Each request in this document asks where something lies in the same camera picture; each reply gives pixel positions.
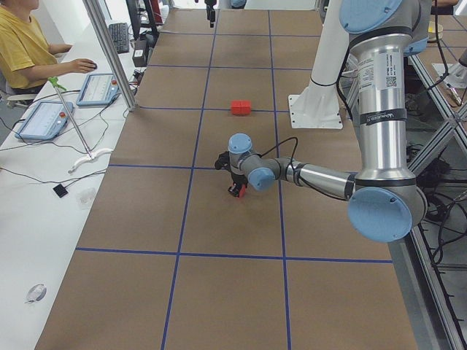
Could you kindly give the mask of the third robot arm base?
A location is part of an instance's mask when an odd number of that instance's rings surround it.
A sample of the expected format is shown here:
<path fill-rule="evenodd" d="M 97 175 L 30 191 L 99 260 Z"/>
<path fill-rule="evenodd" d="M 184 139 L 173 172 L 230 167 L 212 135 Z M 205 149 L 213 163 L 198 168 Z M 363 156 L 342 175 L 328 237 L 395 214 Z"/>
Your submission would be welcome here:
<path fill-rule="evenodd" d="M 466 90 L 466 51 L 458 58 L 455 63 L 448 63 L 441 54 L 441 63 L 433 63 L 437 78 L 433 84 L 443 85 L 451 92 L 456 94 L 459 90 Z"/>

